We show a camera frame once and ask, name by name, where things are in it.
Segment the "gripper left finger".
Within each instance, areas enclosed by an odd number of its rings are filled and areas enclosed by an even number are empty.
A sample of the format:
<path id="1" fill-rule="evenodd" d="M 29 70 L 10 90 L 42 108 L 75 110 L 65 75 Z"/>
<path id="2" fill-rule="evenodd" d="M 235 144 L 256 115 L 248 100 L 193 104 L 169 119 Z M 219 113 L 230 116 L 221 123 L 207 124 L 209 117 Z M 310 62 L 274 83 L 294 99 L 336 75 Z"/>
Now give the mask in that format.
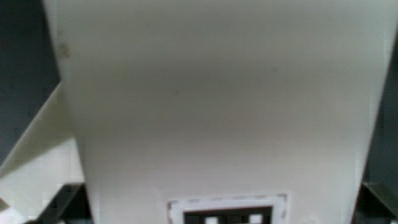
<path id="1" fill-rule="evenodd" d="M 86 185 L 66 184 L 36 219 L 26 224 L 89 224 Z"/>

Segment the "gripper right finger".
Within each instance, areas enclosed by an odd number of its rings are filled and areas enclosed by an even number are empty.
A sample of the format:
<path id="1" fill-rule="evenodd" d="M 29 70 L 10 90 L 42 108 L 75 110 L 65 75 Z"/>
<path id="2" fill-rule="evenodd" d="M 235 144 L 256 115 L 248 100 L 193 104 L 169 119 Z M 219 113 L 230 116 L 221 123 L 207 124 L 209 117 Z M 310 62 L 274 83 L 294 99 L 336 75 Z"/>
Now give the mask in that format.
<path id="1" fill-rule="evenodd" d="M 398 224 L 398 196 L 381 183 L 361 185 L 354 224 Z"/>

